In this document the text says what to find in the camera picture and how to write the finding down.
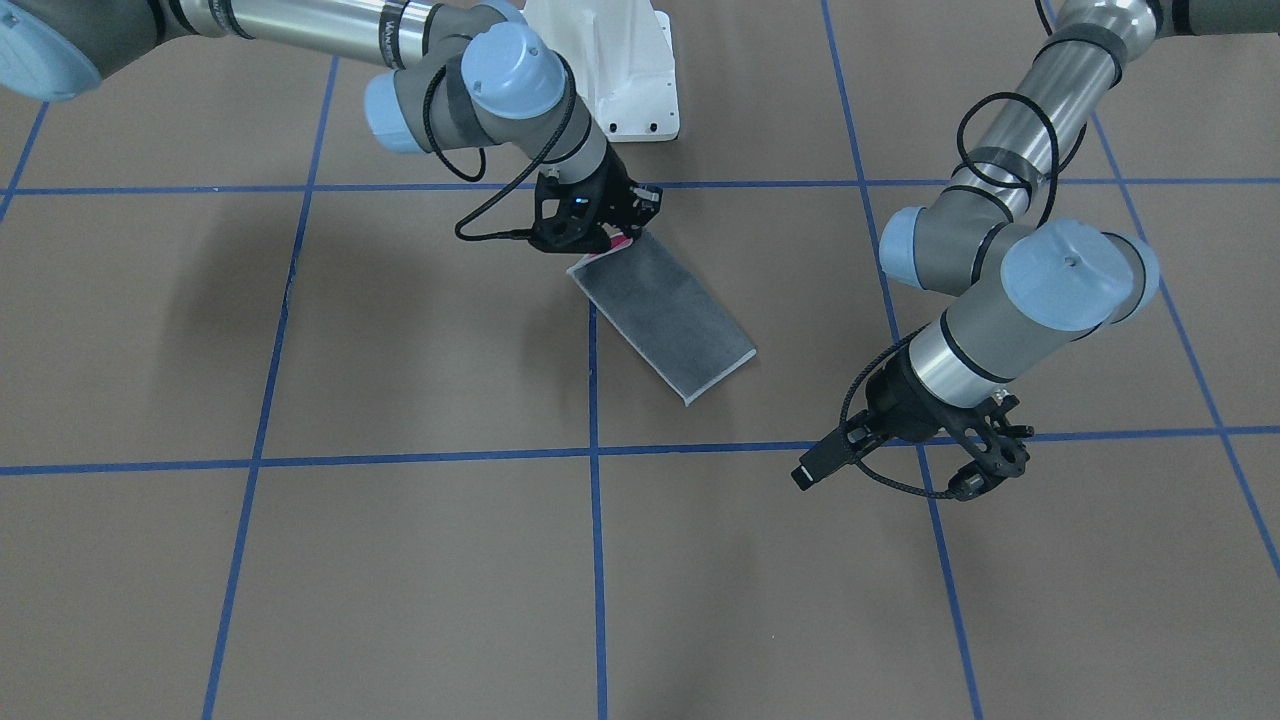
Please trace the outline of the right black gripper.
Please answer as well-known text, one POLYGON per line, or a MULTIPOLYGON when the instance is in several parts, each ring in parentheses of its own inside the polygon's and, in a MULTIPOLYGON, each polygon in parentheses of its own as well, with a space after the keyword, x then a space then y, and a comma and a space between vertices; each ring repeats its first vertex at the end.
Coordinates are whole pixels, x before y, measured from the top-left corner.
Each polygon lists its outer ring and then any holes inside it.
POLYGON ((612 227, 609 251, 627 249, 660 211, 663 190, 655 184, 639 184, 618 155, 605 155, 598 169, 607 170, 604 205, 599 218, 603 228, 612 227))

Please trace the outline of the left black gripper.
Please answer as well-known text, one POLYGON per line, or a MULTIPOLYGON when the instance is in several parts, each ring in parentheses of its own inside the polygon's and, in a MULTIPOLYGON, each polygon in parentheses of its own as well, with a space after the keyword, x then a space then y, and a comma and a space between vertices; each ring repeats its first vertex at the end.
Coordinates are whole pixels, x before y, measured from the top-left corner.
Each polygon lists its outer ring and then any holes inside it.
POLYGON ((956 409, 938 401, 908 365, 873 372, 865 401, 867 406, 845 421, 845 436, 826 436, 800 456, 791 470, 800 491, 810 489, 891 439, 922 443, 942 430, 952 436, 961 428, 956 409))

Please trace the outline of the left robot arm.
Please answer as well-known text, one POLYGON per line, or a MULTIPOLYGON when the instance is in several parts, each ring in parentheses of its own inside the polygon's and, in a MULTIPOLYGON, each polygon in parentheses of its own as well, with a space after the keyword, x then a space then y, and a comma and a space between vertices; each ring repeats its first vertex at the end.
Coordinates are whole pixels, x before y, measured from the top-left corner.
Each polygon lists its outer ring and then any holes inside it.
POLYGON ((838 423, 792 470, 809 489, 891 439, 950 436, 968 462, 938 492, 968 501, 1024 473, 1030 427, 1009 413, 1009 386, 1061 347, 1126 322, 1156 295, 1160 264, 1139 240, 1053 219, 1060 176, 1087 122, 1125 69, 1171 37, 1277 32, 1275 1, 1066 1, 1029 70, 974 147, 964 117, 959 164, 928 208, 896 211, 877 258, 892 281, 945 293, 940 318, 881 352, 852 382, 838 423))

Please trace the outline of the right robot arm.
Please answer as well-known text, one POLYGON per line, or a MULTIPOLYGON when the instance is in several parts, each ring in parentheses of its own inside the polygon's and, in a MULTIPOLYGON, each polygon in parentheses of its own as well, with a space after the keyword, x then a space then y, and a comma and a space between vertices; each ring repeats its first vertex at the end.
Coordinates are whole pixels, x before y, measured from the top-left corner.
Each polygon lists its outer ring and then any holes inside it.
POLYGON ((541 252, 608 252, 635 240, 662 192, 637 183, 593 117, 570 60, 507 1, 5 1, 3 86, 68 101, 175 38, 237 37, 300 47, 381 69, 364 110, 380 145, 399 154, 516 146, 527 165, 457 222, 468 225, 529 177, 526 229, 498 231, 541 252))

